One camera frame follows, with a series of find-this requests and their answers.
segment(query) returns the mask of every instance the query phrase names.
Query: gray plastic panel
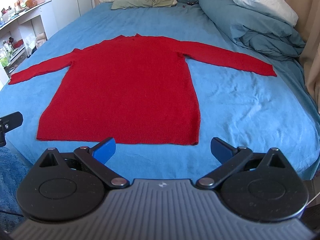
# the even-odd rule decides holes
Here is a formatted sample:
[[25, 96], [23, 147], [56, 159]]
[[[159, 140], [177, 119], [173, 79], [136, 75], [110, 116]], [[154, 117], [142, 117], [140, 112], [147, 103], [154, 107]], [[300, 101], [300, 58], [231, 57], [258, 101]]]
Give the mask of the gray plastic panel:
[[93, 213], [64, 224], [26, 220], [14, 240], [310, 240], [315, 235], [299, 220], [260, 224], [230, 212], [215, 192], [190, 180], [136, 179], [111, 191]]

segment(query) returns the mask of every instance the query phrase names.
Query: white logo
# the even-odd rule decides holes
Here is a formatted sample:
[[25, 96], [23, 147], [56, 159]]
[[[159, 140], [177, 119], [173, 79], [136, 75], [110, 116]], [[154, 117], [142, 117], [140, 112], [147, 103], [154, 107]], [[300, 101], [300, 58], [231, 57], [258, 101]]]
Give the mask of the white logo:
[[159, 187], [164, 188], [164, 187], [166, 187], [168, 184], [166, 184], [165, 182], [161, 182], [161, 183], [159, 183], [158, 185], [159, 185]]

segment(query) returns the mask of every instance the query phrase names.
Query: screw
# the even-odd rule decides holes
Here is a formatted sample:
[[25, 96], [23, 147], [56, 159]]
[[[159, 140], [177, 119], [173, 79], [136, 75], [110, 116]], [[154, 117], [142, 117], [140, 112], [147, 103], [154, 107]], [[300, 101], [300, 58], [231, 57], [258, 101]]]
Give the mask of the screw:
[[210, 187], [210, 186], [212, 186], [214, 184], [214, 179], [204, 177], [204, 178], [199, 179], [199, 183], [202, 186]]
[[111, 180], [111, 184], [115, 186], [123, 186], [127, 183], [127, 180], [125, 178], [113, 178]]

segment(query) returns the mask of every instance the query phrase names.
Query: red sweater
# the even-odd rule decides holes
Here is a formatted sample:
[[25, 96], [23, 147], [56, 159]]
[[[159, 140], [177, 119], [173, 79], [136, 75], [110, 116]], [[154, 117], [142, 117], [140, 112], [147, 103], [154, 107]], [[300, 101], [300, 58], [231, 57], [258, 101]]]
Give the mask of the red sweater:
[[70, 66], [39, 120], [38, 140], [194, 145], [200, 111], [184, 55], [276, 76], [246, 54], [166, 37], [119, 36], [12, 75], [9, 84]]

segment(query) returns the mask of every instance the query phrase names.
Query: sweater sleeve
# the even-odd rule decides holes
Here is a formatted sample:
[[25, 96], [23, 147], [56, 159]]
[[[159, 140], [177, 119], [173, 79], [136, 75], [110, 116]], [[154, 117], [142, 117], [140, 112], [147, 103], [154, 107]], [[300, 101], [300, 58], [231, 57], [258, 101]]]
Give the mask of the sweater sleeve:
[[44, 62], [33, 65], [25, 70], [13, 74], [11, 76], [9, 85], [20, 83], [29, 80], [35, 76], [44, 75], [70, 66], [75, 58], [76, 50], [78, 49], [74, 49], [72, 52], [66, 55], [46, 60]]
[[233, 52], [195, 41], [177, 41], [166, 37], [161, 37], [161, 42], [165, 47], [169, 46], [173, 51], [180, 52], [197, 61], [254, 72], [263, 76], [277, 76], [271, 64], [244, 53]]

